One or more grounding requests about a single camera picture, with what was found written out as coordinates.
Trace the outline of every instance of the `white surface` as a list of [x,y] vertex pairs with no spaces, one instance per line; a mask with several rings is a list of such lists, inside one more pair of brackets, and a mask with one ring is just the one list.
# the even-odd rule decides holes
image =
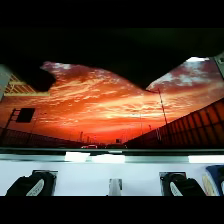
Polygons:
[[33,170],[58,171],[54,195],[107,195],[109,179],[122,179],[122,195],[161,195],[159,172],[186,172],[202,186],[205,167],[212,164],[92,164],[0,161],[0,195]]

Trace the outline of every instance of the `orange sky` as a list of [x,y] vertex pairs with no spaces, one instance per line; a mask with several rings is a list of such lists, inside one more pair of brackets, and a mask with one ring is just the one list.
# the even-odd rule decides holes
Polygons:
[[[98,142],[112,143],[164,125],[158,94],[143,91],[104,70],[46,62],[57,82],[45,97],[4,97],[0,126],[13,108],[37,108],[30,124],[11,129],[77,140],[83,131]],[[224,97],[224,82],[212,61],[185,62],[148,88],[160,88],[168,122]]]

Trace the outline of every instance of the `white light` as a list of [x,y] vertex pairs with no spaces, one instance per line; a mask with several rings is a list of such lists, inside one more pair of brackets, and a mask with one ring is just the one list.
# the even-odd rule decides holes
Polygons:
[[189,163],[224,163],[224,156],[188,156]]
[[197,58],[197,57],[192,57],[192,58],[189,58],[187,60],[187,62],[197,62],[197,61],[207,61],[209,60],[209,58]]
[[90,153],[66,152],[65,161],[84,163],[89,155],[90,155]]
[[125,156],[104,154],[99,156],[93,156],[92,162],[94,163],[125,163]]

